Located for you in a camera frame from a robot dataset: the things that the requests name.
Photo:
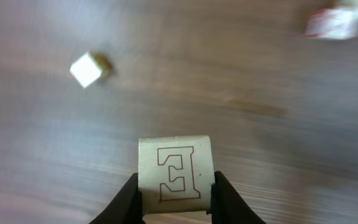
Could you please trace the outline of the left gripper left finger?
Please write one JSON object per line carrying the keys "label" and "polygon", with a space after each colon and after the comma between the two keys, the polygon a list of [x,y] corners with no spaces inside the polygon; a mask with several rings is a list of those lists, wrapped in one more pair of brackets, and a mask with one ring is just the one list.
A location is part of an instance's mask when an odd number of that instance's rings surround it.
{"label": "left gripper left finger", "polygon": [[144,224],[138,173],[131,175],[108,206],[89,224]]}

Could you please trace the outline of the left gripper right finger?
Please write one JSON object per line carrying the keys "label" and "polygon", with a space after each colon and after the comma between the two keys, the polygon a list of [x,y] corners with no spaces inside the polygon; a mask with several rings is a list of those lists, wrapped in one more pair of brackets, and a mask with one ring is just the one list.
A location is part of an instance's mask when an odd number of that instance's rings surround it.
{"label": "left gripper right finger", "polygon": [[221,171],[214,173],[210,209],[212,224],[266,224],[244,201]]}

